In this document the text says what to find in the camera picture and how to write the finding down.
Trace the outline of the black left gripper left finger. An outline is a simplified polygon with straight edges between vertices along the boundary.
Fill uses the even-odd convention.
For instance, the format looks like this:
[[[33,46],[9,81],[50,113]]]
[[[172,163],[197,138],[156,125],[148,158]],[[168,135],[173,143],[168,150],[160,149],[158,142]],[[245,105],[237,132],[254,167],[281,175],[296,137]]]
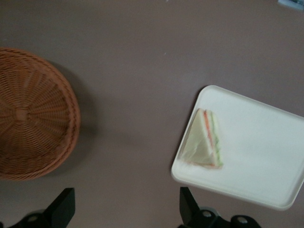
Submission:
[[[75,189],[65,188],[44,211],[29,213],[12,227],[66,228],[75,211]]]

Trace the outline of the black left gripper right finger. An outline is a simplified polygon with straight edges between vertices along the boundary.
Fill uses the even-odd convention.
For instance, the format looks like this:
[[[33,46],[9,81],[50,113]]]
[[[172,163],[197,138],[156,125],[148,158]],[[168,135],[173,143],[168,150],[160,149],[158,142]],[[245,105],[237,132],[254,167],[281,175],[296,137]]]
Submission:
[[[179,210],[182,219],[180,228],[259,228],[255,219],[246,215],[234,215],[223,219],[209,207],[199,207],[188,187],[180,188]]]

